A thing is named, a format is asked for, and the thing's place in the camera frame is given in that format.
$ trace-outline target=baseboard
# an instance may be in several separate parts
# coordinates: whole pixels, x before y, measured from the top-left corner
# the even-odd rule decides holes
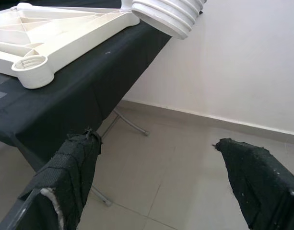
[[[208,125],[228,129],[236,132],[242,132],[262,138],[273,139],[276,141],[294,144],[294,132],[274,129],[255,124],[242,123],[234,120],[228,120],[221,117],[199,115],[188,111],[179,111],[171,108],[163,108],[159,105],[145,104],[139,102],[130,102],[122,100],[119,107],[130,109],[139,113],[150,114],[161,117],[169,117],[180,122],[191,123],[193,125]]]

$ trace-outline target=white wall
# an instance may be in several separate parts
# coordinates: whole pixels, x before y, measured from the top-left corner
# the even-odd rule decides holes
[[[294,0],[209,0],[125,100],[294,132]]]

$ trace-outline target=worn black fabric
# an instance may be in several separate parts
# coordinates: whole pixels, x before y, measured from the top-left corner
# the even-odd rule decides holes
[[[75,230],[86,204],[101,153],[101,138],[91,130],[71,137],[41,168],[20,195],[26,199],[34,189],[52,188],[64,216],[65,230]]]
[[[231,139],[215,147],[248,227],[294,230],[294,175],[264,148]]]
[[[121,3],[120,0],[27,2],[113,8]],[[0,141],[17,146],[37,171],[68,133],[82,133],[85,127],[97,130],[169,39],[141,22],[65,66],[55,73],[48,86],[28,90],[11,77],[0,84],[0,92],[7,94],[0,99]]]

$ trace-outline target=tile floor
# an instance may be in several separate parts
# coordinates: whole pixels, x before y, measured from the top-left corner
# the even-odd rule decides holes
[[[264,146],[294,173],[294,145],[124,113],[151,134],[119,120],[107,135],[94,183],[114,204],[106,207],[90,194],[79,230],[246,230],[224,161],[212,147],[220,138]],[[0,143],[0,221],[33,173],[16,148]]]

